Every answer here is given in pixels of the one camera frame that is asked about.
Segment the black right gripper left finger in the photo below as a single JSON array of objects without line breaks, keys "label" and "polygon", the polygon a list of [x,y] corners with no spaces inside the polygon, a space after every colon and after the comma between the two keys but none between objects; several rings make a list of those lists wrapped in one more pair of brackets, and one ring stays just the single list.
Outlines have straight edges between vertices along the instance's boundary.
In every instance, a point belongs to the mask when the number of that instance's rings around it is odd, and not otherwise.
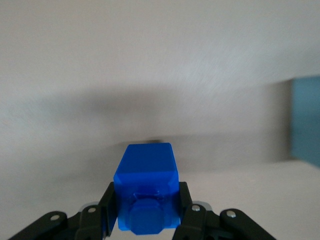
[{"label": "black right gripper left finger", "polygon": [[111,182],[97,204],[68,217],[51,211],[13,235],[11,240],[104,240],[111,236],[117,219],[116,193]]}]

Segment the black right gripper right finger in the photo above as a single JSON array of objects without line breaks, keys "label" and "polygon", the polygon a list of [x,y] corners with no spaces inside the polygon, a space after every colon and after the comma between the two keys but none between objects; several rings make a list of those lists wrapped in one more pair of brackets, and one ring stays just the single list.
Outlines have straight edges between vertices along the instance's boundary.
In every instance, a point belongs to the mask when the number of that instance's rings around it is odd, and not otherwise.
[{"label": "black right gripper right finger", "polygon": [[174,240],[274,240],[243,211],[235,208],[223,210],[219,215],[192,201],[188,184],[179,183],[180,225]]}]

